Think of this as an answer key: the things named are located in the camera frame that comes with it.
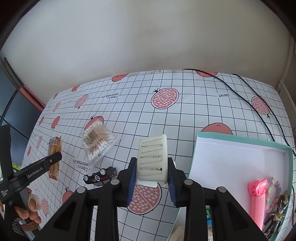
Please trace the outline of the person left hand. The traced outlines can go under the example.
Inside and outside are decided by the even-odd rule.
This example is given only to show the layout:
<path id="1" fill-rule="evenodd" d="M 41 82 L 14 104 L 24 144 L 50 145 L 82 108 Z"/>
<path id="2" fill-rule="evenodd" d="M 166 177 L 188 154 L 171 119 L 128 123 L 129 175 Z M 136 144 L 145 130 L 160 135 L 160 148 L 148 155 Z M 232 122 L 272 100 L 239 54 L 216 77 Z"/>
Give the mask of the person left hand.
<path id="1" fill-rule="evenodd" d="M 30 188 L 25 188 L 20 192 L 20 195 L 24 208 L 15 205 L 14 209 L 17 215 L 21 220 L 29 219 L 33 226 L 39 227 L 39 224 L 42 222 L 38 213 L 42 207 L 39 197 L 33 194 Z"/>

